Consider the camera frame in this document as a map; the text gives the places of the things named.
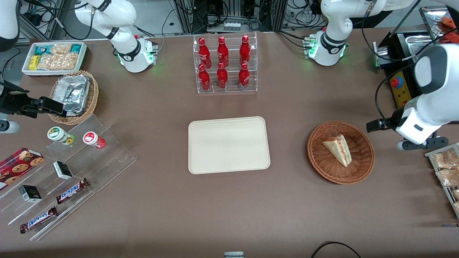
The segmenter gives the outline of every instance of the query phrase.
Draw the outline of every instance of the red button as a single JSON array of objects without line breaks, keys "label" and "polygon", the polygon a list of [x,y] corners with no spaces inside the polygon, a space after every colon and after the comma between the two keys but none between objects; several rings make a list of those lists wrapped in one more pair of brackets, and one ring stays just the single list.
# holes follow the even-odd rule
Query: red button
[{"label": "red button", "polygon": [[396,88],[400,84],[400,80],[398,78],[394,78],[391,80],[391,86]]}]

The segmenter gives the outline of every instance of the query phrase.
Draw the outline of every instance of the wicker basket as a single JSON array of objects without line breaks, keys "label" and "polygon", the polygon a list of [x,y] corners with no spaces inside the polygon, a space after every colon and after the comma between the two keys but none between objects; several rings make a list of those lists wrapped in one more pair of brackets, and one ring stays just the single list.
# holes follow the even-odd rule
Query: wicker basket
[{"label": "wicker basket", "polygon": [[[325,139],[340,134],[346,138],[352,156],[347,168],[322,144]],[[308,140],[308,156],[319,174],[341,185],[364,180],[375,163],[375,152],[367,136],[357,127],[341,121],[323,123],[314,129]]]},{"label": "wicker basket", "polygon": [[[84,107],[86,111],[84,112],[83,115],[79,117],[63,118],[63,117],[59,117],[59,116],[50,114],[49,116],[56,123],[63,123],[66,125],[76,125],[86,120],[88,117],[90,117],[94,113],[95,106],[97,105],[97,97],[99,96],[99,86],[97,85],[97,82],[95,81],[94,77],[92,77],[92,75],[86,71],[72,72],[72,73],[66,74],[64,77],[77,76],[77,75],[84,75],[91,80],[90,91],[88,93],[88,99],[86,101],[86,106]],[[56,89],[56,85],[57,85],[57,82],[54,84],[54,87],[51,90],[50,98],[52,98],[54,95],[54,90]]]}]

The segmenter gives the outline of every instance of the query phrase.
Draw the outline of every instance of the sandwich slice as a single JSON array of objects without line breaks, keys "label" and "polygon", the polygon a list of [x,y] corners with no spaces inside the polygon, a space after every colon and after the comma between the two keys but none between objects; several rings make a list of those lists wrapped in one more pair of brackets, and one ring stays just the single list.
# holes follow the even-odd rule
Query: sandwich slice
[{"label": "sandwich slice", "polygon": [[346,139],[343,135],[331,137],[322,142],[327,149],[335,156],[335,158],[347,168],[352,162],[351,153],[347,146]]}]

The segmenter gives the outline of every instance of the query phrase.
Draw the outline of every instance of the small jar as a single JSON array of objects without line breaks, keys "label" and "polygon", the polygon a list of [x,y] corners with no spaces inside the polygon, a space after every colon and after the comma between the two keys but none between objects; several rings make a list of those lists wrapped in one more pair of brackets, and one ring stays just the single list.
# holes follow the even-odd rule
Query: small jar
[{"label": "small jar", "polygon": [[70,145],[75,140],[73,135],[58,126],[55,126],[48,131],[48,138],[53,141],[61,142],[64,145]]},{"label": "small jar", "polygon": [[97,149],[102,149],[103,147],[105,147],[105,139],[99,137],[99,135],[95,132],[87,132],[86,134],[84,134],[83,142],[87,145],[94,146]]}]

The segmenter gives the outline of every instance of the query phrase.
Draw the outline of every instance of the snickers bar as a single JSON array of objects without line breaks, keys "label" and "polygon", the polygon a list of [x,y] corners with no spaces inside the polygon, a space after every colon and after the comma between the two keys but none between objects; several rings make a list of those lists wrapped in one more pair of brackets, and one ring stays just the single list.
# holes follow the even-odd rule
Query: snickers bar
[{"label": "snickers bar", "polygon": [[29,221],[29,223],[22,224],[19,230],[21,231],[21,234],[24,234],[25,232],[31,230],[36,225],[43,223],[45,220],[52,218],[52,217],[57,217],[56,207],[52,207],[51,210]]},{"label": "snickers bar", "polygon": [[77,192],[79,192],[81,189],[87,187],[89,184],[88,180],[84,178],[83,180],[79,181],[78,184],[74,185],[72,188],[69,190],[65,191],[63,194],[60,196],[56,197],[57,204],[61,204],[64,201],[70,199],[70,197],[74,196]]}]

